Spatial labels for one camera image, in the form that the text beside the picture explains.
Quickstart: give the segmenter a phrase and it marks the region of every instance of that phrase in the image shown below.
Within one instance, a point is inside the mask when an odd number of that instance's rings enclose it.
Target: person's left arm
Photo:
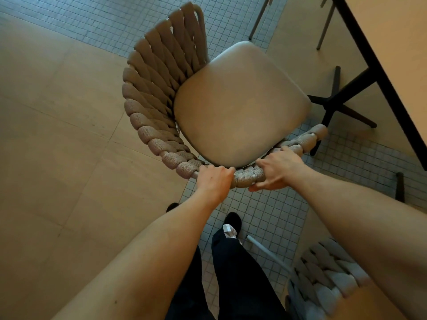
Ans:
[[[234,168],[201,166],[196,192],[154,221],[56,314],[65,319],[164,319]]]

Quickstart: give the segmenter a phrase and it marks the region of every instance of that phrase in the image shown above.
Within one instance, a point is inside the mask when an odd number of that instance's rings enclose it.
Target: mosaic tile floor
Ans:
[[[292,139],[308,131],[317,122],[307,120],[293,131]],[[394,197],[397,172],[405,176],[405,197],[408,204],[427,209],[427,172],[414,158],[397,150],[355,137],[340,130],[329,130],[316,157],[303,156],[303,161],[318,172],[330,172]],[[181,202],[195,190],[191,179]],[[250,234],[287,264],[292,263],[299,236],[309,206],[293,189],[250,193],[247,189],[233,189],[224,202],[212,213],[200,238],[203,260],[203,287],[212,313],[218,314],[218,283],[212,264],[211,241],[222,226],[225,216],[236,211],[242,218],[239,238],[243,246],[258,261],[278,296],[281,296],[288,273],[269,259],[264,252],[246,241]]]
[[[127,57],[156,23],[188,1],[206,22],[209,56],[248,40],[264,0],[0,0],[4,12],[66,36]],[[286,0],[267,6],[252,41],[264,51]]]

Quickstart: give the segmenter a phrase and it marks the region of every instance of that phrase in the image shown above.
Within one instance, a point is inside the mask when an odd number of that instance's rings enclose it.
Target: person's left hand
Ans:
[[[205,193],[217,206],[227,197],[235,171],[234,167],[201,165],[196,182],[197,192]]]

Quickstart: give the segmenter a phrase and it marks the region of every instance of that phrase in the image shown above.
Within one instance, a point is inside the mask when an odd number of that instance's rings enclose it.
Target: seat cushion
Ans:
[[[243,167],[306,118],[310,100],[251,42],[225,50],[179,88],[174,114],[211,163]]]

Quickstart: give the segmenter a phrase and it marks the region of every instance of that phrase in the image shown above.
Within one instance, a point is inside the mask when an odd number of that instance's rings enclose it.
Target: black table edge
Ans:
[[[380,87],[383,95],[385,96],[389,106],[391,107],[395,117],[397,118],[400,126],[403,129],[409,143],[414,149],[422,167],[427,170],[427,146],[421,138],[417,128],[415,127],[412,119],[406,111],[402,101],[400,100],[396,90],[387,77],[386,72],[382,68],[379,60],[377,59],[374,51],[372,50],[368,40],[362,32],[359,24],[357,23],[354,15],[348,7],[345,0],[332,0],[339,11],[342,19],[344,20],[347,29],[350,31],[357,47],[362,53],[366,64],[375,72],[378,86]]]

